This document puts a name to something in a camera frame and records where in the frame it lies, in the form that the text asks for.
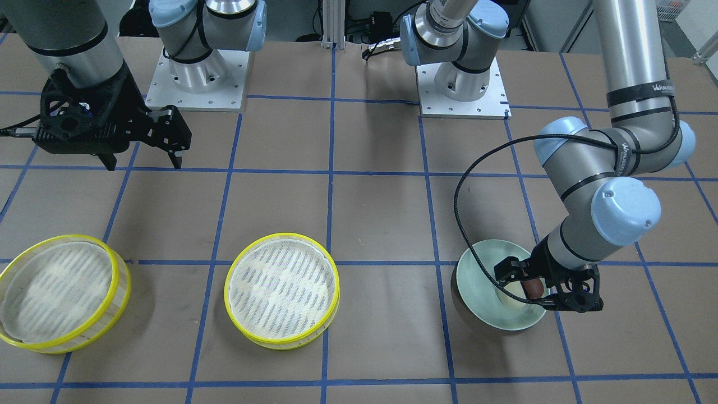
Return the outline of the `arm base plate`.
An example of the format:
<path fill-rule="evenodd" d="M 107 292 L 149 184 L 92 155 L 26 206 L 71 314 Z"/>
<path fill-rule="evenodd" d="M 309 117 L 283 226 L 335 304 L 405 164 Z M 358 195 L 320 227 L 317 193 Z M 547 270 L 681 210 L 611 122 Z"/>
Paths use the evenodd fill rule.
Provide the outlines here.
<path fill-rule="evenodd" d="M 241 112 L 252 53 L 215 49 L 193 64 L 159 57 L 145 103 L 151 109 L 175 105 L 188 112 Z"/>
<path fill-rule="evenodd" d="M 508 97 L 494 58 L 480 74 L 460 71 L 451 62 L 416 66 L 421 115 L 427 118 L 479 118 L 508 120 Z"/>

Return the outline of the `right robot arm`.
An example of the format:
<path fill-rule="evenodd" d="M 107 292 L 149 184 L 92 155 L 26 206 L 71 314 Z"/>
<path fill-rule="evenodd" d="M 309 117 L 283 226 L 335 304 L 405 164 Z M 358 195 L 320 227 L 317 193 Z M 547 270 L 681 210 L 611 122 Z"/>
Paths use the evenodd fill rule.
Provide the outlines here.
<path fill-rule="evenodd" d="M 38 115 L 2 129 L 51 154 L 116 154 L 140 141 L 164 150 L 175 169 L 192 133 L 179 107 L 190 95 L 237 87 L 225 53 L 252 53 L 266 38 L 264 1 L 151 1 L 161 62 L 180 97 L 152 109 L 141 95 L 95 1 L 3 1 L 2 11 L 48 72 Z"/>

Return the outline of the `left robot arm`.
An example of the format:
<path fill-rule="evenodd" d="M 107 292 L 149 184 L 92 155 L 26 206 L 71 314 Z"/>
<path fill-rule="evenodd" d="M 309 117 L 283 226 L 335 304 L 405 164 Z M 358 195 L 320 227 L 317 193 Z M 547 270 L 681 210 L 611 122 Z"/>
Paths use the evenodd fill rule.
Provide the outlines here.
<path fill-rule="evenodd" d="M 527 258 L 487 255 L 469 245 L 493 292 L 519 304 L 577 313 L 603 308 L 597 265 L 632 245 L 661 218 L 656 193 L 637 179 L 685 163 L 696 137 L 679 118 L 654 1 L 595 1 L 611 125 L 590 130 L 577 117 L 544 126 L 531 141 L 567 217 Z M 492 1 L 426 1 L 399 24 L 410 66 L 440 63 L 449 99 L 471 102 L 487 85 L 508 31 Z"/>

